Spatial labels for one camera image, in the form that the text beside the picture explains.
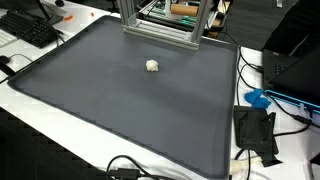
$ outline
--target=table surface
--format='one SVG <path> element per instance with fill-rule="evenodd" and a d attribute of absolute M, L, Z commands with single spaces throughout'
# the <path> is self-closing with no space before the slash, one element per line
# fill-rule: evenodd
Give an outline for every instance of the table surface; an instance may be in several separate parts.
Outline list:
<path fill-rule="evenodd" d="M 47 0 L 46 3 L 54 4 L 54 0 Z M 0 9 L 0 16 L 3 14 L 5 14 L 5 11 Z M 68 1 L 65 1 L 65 6 L 61 8 L 59 14 L 64 16 L 73 15 L 73 19 L 61 21 L 54 25 L 55 28 L 64 32 L 64 38 L 66 40 L 70 39 L 99 17 L 111 15 L 110 12 Z M 119 17 L 119 14 L 112 14 L 112 16 Z M 11 56 L 13 54 L 24 54 L 32 60 L 36 60 L 55 47 L 56 43 L 52 43 L 44 49 L 38 49 L 22 40 L 18 40 L 4 48 L 0 48 L 0 55 Z M 242 48 L 241 51 L 248 62 L 257 65 L 262 63 L 261 52 L 248 48 Z M 15 56 L 12 58 L 9 66 L 17 71 L 29 63 L 25 58 Z M 262 86 L 262 76 L 253 69 L 246 68 L 243 76 L 249 84 L 255 87 Z M 0 81 L 5 78 L 6 75 L 0 72 Z M 244 93 L 249 91 L 251 91 L 251 89 L 241 82 L 239 85 L 240 96 L 243 96 Z M 240 103 L 241 105 L 249 106 L 243 98 L 240 98 Z M 297 107 L 281 102 L 280 104 L 289 112 L 294 114 L 300 113 Z M 138 160 L 139 163 L 143 164 L 146 169 L 153 174 L 166 175 L 176 179 L 205 179 L 182 166 L 136 144 L 123 140 L 97 126 L 25 96 L 11 89 L 7 83 L 0 84 L 0 106 L 87 162 L 101 169 L 106 169 L 108 162 L 113 157 L 125 154 Z M 277 113 L 274 133 L 294 131 L 304 126 L 281 112 L 279 108 L 273 104 L 267 111 L 268 113 Z M 234 137 L 234 131 L 232 131 L 231 157 L 234 157 L 240 150 L 235 144 Z M 261 163 L 255 164 L 252 167 L 250 179 L 310 179 L 308 160 L 319 153 L 320 142 L 317 141 L 319 138 L 319 131 L 315 128 L 310 128 L 310 130 L 296 135 L 277 137 L 276 141 L 280 153 L 276 157 L 283 161 L 283 163 L 269 168 L 264 168 Z M 114 166 L 132 167 L 126 160 L 116 161 Z M 235 175 L 234 179 L 245 179 L 246 175 L 247 171 L 243 170 Z"/>

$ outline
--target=gray mat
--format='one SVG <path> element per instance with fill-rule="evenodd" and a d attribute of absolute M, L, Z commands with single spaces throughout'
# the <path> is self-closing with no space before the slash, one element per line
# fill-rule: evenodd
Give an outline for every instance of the gray mat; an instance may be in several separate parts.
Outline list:
<path fill-rule="evenodd" d="M 236 57 L 236 46 L 202 40 L 194 52 L 125 34 L 119 19 L 103 17 L 9 85 L 204 177 L 225 179 Z M 159 72 L 146 72 L 149 59 Z"/>

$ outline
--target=floor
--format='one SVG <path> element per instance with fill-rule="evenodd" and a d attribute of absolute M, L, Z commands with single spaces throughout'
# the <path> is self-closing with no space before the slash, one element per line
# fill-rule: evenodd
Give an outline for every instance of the floor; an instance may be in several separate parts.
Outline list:
<path fill-rule="evenodd" d="M 261 50 L 295 1 L 285 0 L 283 8 L 277 8 L 276 0 L 235 0 L 223 31 L 227 30 L 239 45 Z M 112 3 L 106 0 L 84 0 L 83 4 L 104 10 L 112 7 Z M 218 39 L 233 43 L 224 34 Z"/>

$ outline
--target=white table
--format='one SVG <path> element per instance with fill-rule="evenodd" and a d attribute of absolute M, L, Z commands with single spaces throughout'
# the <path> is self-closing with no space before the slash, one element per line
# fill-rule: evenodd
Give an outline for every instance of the white table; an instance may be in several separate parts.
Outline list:
<path fill-rule="evenodd" d="M 54 0 L 47 0 L 47 2 L 53 4 Z M 65 4 L 62 8 L 65 12 L 61 13 L 73 15 L 73 19 L 54 25 L 57 29 L 64 32 L 65 39 L 70 39 L 99 17 L 110 15 L 110 12 L 67 1 L 65 1 Z M 52 43 L 45 49 L 38 49 L 18 40 L 0 49 L 0 54 L 11 56 L 20 53 L 36 60 L 55 47 L 56 44 Z M 261 52 L 247 48 L 242 48 L 242 52 L 247 61 L 254 64 L 261 64 Z M 16 56 L 12 62 L 10 62 L 9 66 L 14 70 L 19 70 L 28 63 L 29 62 L 23 57 Z M 246 68 L 243 76 L 249 84 L 255 87 L 261 87 L 262 77 L 254 70 Z M 5 77 L 6 76 L 0 72 L 0 80 Z M 250 91 L 243 83 L 240 83 L 239 90 L 242 96 L 244 93 Z M 240 99 L 241 105 L 249 106 L 243 98 Z M 281 105 L 292 113 L 299 113 L 297 107 L 284 103 L 281 103 Z M 106 169 L 108 162 L 114 156 L 125 154 L 138 160 L 153 174 L 170 176 L 177 179 L 205 179 L 136 144 L 123 140 L 112 133 L 64 113 L 61 110 L 16 92 L 8 87 L 6 83 L 0 85 L 0 106 L 94 166 Z M 275 133 L 294 131 L 304 126 L 282 113 L 274 105 L 271 105 L 268 112 L 277 113 Z M 239 148 L 235 145 L 234 132 L 232 131 L 232 133 L 231 157 L 234 157 L 239 151 Z M 280 150 L 277 158 L 284 163 L 269 168 L 263 168 L 261 164 L 258 164 L 252 169 L 251 179 L 310 179 L 307 161 L 311 156 L 320 152 L 318 139 L 320 139 L 318 133 L 312 130 L 297 135 L 276 138 Z M 132 164 L 126 160 L 116 161 L 114 165 L 132 167 Z M 245 179 L 246 173 L 247 171 L 244 170 L 234 176 L 234 179 Z"/>

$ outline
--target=cotton ball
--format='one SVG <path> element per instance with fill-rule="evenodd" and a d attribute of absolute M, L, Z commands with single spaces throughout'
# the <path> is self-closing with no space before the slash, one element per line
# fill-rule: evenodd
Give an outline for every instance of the cotton ball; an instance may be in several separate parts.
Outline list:
<path fill-rule="evenodd" d="M 159 71 L 158 63 L 155 60 L 147 61 L 146 66 L 147 66 L 147 70 L 149 72 L 157 72 L 157 71 Z"/>

